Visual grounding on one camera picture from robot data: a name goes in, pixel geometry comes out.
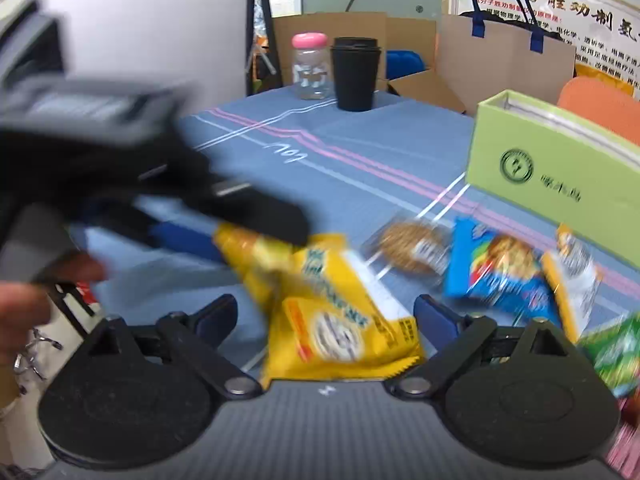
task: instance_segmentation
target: round logo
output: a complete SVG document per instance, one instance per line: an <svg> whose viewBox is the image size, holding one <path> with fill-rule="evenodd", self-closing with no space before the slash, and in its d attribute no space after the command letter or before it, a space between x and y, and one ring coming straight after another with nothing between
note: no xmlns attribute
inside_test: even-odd
<svg viewBox="0 0 640 480"><path fill-rule="evenodd" d="M350 362L362 355L364 345L358 332L331 314L318 316L313 332L316 349L326 361Z"/></svg>
<svg viewBox="0 0 640 480"><path fill-rule="evenodd" d="M500 172L510 182L522 184L533 175L533 160L522 150L509 150L500 159Z"/></svg>

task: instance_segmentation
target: green snack package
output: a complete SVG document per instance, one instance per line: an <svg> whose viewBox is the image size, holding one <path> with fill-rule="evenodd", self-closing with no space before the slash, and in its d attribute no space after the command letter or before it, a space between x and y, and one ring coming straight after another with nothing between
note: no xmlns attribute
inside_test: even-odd
<svg viewBox="0 0 640 480"><path fill-rule="evenodd" d="M628 394L640 383L640 313L585 335L577 345L615 396Z"/></svg>

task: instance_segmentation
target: jar with pink lid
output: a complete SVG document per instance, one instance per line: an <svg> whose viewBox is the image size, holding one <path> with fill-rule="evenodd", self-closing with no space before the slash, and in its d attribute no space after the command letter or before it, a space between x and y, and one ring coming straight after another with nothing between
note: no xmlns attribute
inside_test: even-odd
<svg viewBox="0 0 640 480"><path fill-rule="evenodd" d="M301 99L324 99L331 91L327 37L321 32L296 34L293 46L293 86Z"/></svg>

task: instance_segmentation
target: poster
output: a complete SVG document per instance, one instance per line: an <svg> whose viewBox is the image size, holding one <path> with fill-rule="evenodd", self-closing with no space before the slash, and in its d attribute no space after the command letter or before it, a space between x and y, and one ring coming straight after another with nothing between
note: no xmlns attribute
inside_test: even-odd
<svg viewBox="0 0 640 480"><path fill-rule="evenodd" d="M600 70L640 96L640 0L529 0L541 27L576 47L576 66ZM505 20L524 20L516 0L478 0ZM473 10L471 0L448 0L449 14Z"/></svg>

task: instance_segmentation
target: black coffee cup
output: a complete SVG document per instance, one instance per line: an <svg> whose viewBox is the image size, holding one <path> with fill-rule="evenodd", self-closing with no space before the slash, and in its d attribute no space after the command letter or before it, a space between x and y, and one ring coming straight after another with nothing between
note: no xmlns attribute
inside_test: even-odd
<svg viewBox="0 0 640 480"><path fill-rule="evenodd" d="M371 110L380 52L374 38L335 38L331 61L338 108L348 112Z"/></svg>

